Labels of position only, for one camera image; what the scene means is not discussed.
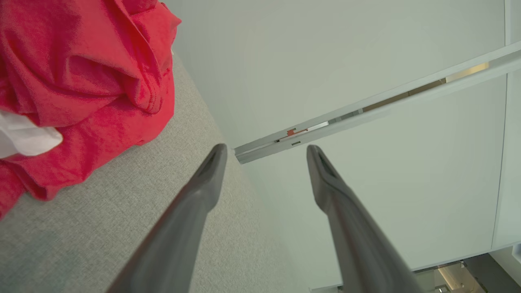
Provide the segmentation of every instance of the red object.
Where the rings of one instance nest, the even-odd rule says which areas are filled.
[[[162,131],[180,22],[151,0],[0,1],[0,109],[64,137],[44,154],[0,161],[0,217],[24,191],[51,200]]]

